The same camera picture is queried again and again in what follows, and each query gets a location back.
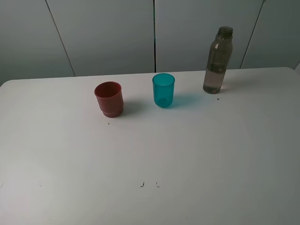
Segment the teal translucent plastic cup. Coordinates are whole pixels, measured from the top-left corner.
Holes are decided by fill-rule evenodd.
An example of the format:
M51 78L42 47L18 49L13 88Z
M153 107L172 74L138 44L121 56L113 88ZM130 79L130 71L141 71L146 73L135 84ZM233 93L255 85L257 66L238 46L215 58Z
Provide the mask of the teal translucent plastic cup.
M152 84L155 104L161 108L169 107L173 102L175 78L168 73L156 74Z

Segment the clear smoky plastic bottle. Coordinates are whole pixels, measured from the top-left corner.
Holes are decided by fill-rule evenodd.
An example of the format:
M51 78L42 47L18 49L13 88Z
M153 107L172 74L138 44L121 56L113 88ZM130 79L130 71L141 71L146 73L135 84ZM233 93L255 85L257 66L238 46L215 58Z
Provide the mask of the clear smoky plastic bottle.
M225 77L227 66L233 51L233 28L223 26L218 29L210 52L203 82L203 90L209 94L217 94Z

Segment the red plastic cup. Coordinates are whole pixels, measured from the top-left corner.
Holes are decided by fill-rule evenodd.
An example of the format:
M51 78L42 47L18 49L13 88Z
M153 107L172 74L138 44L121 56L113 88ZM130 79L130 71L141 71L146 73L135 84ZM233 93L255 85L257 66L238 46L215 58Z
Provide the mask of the red plastic cup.
M108 118L116 118L122 114L124 101L121 85L119 83L101 83L95 88L94 94L104 116Z

